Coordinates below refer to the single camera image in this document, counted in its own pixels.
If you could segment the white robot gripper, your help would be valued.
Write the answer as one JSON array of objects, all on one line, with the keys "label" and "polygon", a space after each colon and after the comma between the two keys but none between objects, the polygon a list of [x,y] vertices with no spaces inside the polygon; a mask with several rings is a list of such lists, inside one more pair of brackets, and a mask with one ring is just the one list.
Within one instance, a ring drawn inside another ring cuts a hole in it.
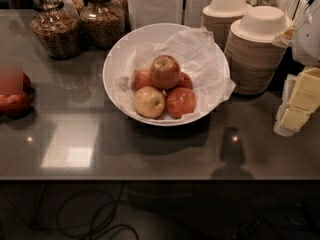
[{"label": "white robot gripper", "polygon": [[274,132],[290,137],[298,133],[320,107],[320,0],[314,0],[296,26],[286,28],[272,44],[280,48],[293,45],[293,59],[306,66],[297,76],[287,76],[276,114]]}]

